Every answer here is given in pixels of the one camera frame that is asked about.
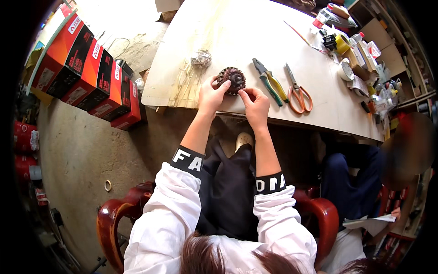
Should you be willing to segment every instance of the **black pants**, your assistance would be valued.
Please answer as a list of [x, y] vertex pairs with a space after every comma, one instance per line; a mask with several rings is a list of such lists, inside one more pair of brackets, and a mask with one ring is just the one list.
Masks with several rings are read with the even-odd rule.
[[[359, 219], [369, 215], [381, 189], [384, 154], [376, 146], [359, 144], [327, 145], [323, 160], [321, 197], [332, 202], [339, 214], [339, 230], [344, 219]], [[354, 180], [348, 167], [359, 168]]]
[[201, 172], [201, 215], [196, 229], [202, 235], [225, 235], [258, 241], [258, 218], [253, 214], [256, 185], [250, 166], [251, 146], [243, 145], [229, 159], [217, 139]]

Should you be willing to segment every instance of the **product box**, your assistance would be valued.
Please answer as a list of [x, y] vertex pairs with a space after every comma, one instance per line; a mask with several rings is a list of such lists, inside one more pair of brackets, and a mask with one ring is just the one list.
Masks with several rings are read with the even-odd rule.
[[130, 80], [119, 65], [113, 61], [109, 98], [103, 100], [88, 113], [111, 122], [131, 111]]
[[93, 38], [78, 16], [68, 20], [47, 49], [32, 87], [61, 99], [81, 77]]
[[131, 92], [131, 111], [125, 115], [113, 120], [111, 126], [126, 131], [131, 130], [134, 126], [139, 124], [147, 124], [146, 109], [140, 102], [140, 94], [138, 93], [135, 83], [130, 82]]
[[64, 95], [61, 101], [90, 111], [110, 96], [113, 58], [93, 39], [81, 78]]

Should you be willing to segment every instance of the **jacket sleeve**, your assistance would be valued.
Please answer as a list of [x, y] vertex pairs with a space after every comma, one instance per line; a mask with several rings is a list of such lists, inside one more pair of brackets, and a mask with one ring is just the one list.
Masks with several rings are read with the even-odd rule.
[[125, 273], [171, 273], [179, 268], [185, 239], [195, 231], [201, 212], [201, 180], [163, 163], [156, 188], [134, 223], [125, 251]]
[[313, 268], [316, 258], [316, 241], [312, 234], [301, 225], [301, 217], [293, 208], [292, 195], [295, 187], [254, 197], [254, 215], [258, 217], [258, 240], [266, 243], [270, 251], [279, 255], [292, 255]]

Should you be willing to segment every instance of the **white jacket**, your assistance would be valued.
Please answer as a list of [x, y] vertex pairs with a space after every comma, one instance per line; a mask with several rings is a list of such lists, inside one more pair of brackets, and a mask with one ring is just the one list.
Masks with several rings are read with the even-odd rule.
[[[198, 223], [200, 179], [163, 163], [155, 183], [157, 187], [131, 231], [125, 252], [126, 274], [179, 273], [180, 249]], [[259, 242], [210, 236], [221, 248], [227, 273], [267, 273], [251, 254], [253, 250], [293, 256], [303, 273], [315, 273], [317, 245], [293, 208], [294, 191], [290, 185], [280, 192], [254, 197]]]

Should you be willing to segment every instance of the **orange handle scissors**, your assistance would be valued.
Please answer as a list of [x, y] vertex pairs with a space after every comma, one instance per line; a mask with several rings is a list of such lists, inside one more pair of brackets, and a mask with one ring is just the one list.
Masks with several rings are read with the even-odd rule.
[[[286, 63], [286, 68], [287, 68], [287, 71], [289, 72], [289, 76], [290, 76], [290, 79], [292, 80], [292, 85], [293, 85], [293, 86], [289, 87], [289, 93], [287, 95], [287, 97], [289, 99], [290, 108], [298, 114], [302, 114], [305, 111], [310, 112], [313, 108], [312, 97], [302, 86], [299, 87], [297, 85], [297, 82], [295, 81], [295, 78], [292, 74], [292, 71], [290, 70], [290, 67], [287, 63]], [[307, 107], [306, 103], [304, 102], [303, 93], [306, 94], [307, 98], [309, 99], [309, 102], [310, 102], [309, 107]], [[298, 104], [300, 105], [299, 110], [297, 110], [292, 104], [292, 94], [295, 96], [295, 98], [298, 101]]]

